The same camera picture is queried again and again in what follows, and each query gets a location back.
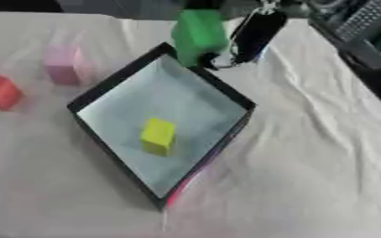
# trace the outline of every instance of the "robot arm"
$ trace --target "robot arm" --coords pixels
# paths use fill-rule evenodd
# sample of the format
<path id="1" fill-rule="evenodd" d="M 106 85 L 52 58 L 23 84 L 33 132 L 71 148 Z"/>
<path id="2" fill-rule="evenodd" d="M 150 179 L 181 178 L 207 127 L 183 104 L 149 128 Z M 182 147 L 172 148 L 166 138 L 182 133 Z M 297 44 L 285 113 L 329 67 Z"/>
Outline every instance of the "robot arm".
<path id="1" fill-rule="evenodd" d="M 340 52 L 349 68 L 381 99 L 381 0 L 256 1 L 259 8 L 267 4 L 274 4 L 275 8 L 272 13 L 257 11 L 247 16 L 234 31 L 230 40 L 238 47 L 236 63 L 253 60 L 282 28 L 286 18 L 307 18 L 309 24 Z M 218 13 L 224 2 L 190 0 L 185 5 L 184 12 L 192 12 L 192 18 L 183 17 L 182 13 L 174 30 L 176 33 L 173 33 L 177 53 L 186 55 L 179 57 L 186 59 L 182 60 L 185 66 L 202 64 L 209 67 L 209 61 L 226 48 L 229 40 Z"/>

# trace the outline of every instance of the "black box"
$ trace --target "black box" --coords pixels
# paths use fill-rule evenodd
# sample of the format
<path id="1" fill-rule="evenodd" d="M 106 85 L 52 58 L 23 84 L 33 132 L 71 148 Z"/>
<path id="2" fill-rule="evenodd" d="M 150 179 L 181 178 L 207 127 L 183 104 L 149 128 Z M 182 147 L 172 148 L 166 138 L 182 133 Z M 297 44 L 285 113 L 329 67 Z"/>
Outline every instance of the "black box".
<path id="1" fill-rule="evenodd" d="M 68 105 L 82 129 L 159 208 L 175 201 L 245 127 L 255 107 L 207 70 L 182 67 L 167 43 Z M 170 157 L 141 150 L 140 131 L 151 116 L 177 125 Z"/>

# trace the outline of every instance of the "table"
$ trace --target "table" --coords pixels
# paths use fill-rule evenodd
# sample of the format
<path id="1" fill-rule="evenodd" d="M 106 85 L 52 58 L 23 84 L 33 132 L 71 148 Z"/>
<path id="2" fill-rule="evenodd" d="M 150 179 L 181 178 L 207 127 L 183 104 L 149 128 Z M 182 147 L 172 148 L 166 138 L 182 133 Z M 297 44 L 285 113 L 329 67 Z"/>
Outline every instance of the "table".
<path id="1" fill-rule="evenodd" d="M 381 238 L 381 102 L 303 20 L 258 63 L 215 73 L 256 113 L 174 206 L 153 208 L 67 112 L 90 86 L 54 86 L 42 58 L 75 43 L 98 82 L 173 24 L 0 14 L 0 73 L 27 95 L 0 112 L 0 237 Z"/>

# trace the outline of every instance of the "white tablecloth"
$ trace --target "white tablecloth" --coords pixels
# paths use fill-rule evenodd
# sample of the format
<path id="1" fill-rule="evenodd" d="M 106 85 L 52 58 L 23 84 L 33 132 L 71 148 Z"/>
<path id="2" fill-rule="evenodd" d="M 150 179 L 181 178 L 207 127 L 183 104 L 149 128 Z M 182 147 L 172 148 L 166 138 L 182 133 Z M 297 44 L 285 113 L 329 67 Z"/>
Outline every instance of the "white tablecloth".
<path id="1" fill-rule="evenodd" d="M 0 73 L 26 94 L 0 112 L 0 237 L 381 238 L 381 102 L 303 20 L 258 64 L 216 73 L 256 113 L 174 206 L 153 209 L 65 109 L 89 86 L 54 86 L 42 58 L 78 44 L 99 81 L 172 25 L 0 14 Z"/>

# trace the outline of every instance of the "red object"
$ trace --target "red object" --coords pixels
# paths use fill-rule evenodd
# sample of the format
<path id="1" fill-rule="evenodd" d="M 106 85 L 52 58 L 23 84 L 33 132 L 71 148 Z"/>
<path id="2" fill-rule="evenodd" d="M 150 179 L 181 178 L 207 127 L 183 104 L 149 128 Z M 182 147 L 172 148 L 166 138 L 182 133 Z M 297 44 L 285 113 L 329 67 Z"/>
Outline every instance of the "red object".
<path id="1" fill-rule="evenodd" d="M 23 96 L 11 80 L 0 75 L 0 110 L 8 111 Z"/>

